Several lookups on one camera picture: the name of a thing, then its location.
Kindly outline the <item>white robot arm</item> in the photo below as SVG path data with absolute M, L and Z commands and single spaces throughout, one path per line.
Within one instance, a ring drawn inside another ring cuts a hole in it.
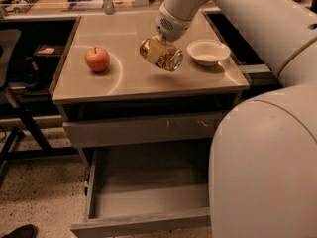
M 185 22 L 206 0 L 164 0 Z M 282 88 L 234 107 L 209 160 L 212 238 L 317 238 L 316 16 L 292 0 L 213 0 Z

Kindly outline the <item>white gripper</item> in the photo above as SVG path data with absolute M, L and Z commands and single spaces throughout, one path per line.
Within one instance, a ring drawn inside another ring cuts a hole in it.
M 190 26 L 190 21 L 174 17 L 163 5 L 159 7 L 155 23 L 158 34 L 169 42 L 180 39 Z

